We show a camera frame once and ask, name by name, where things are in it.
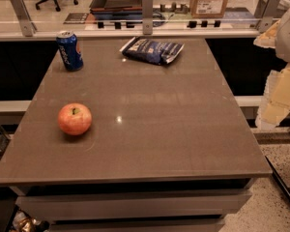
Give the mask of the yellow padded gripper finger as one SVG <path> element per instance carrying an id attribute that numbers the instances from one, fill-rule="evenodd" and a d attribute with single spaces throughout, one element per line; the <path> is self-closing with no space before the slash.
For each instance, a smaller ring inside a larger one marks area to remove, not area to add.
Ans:
<path id="1" fill-rule="evenodd" d="M 261 130 L 277 127 L 290 113 L 290 63 L 278 71 L 270 71 L 261 99 L 255 125 Z"/>

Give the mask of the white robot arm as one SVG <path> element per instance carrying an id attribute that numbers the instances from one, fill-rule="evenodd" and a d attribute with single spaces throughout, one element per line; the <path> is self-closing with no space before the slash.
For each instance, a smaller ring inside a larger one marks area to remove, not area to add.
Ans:
<path id="1" fill-rule="evenodd" d="M 253 44 L 273 48 L 275 56 L 286 62 L 281 71 L 270 71 L 255 119 L 258 129 L 271 130 L 290 113 L 290 8 Z"/>

